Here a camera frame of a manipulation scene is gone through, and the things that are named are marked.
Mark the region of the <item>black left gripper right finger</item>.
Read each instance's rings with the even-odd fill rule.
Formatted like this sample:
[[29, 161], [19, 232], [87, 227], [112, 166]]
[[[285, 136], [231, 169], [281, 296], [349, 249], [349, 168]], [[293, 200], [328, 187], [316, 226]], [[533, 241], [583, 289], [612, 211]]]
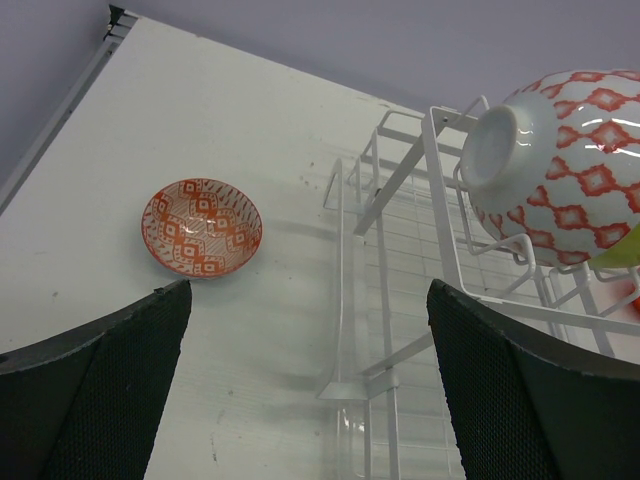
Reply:
[[426, 308], [467, 478], [638, 478], [638, 365], [558, 340], [439, 279]]

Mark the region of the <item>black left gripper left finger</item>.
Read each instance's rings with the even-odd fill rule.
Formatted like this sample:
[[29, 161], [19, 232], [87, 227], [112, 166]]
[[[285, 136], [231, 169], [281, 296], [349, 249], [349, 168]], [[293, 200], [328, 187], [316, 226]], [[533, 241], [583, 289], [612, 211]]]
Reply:
[[143, 478], [191, 308], [176, 281], [2, 354], [2, 478]]

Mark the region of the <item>lime green bowl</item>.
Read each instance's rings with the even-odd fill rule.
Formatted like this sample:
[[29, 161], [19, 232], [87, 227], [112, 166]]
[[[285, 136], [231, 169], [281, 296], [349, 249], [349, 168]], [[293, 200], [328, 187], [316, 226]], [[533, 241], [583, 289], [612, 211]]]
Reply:
[[594, 269], [631, 268], [640, 264], [640, 225], [637, 224], [622, 240], [601, 255], [588, 261]]

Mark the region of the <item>blue zigzag bowl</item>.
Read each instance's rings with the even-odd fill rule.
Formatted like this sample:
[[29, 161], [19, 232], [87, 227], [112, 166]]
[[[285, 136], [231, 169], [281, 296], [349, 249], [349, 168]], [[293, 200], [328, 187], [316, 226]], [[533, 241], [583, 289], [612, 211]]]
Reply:
[[152, 257], [182, 276], [212, 279], [233, 273], [262, 241], [260, 213], [238, 188], [215, 179], [189, 178], [159, 190], [141, 217]]

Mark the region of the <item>white bowl with red diamonds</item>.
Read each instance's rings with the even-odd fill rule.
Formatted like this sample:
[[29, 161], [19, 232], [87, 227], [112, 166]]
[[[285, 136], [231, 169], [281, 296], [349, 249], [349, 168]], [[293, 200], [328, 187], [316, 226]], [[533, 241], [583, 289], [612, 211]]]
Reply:
[[639, 224], [639, 74], [549, 74], [486, 111], [460, 175], [496, 240], [529, 237], [536, 261], [581, 264]]

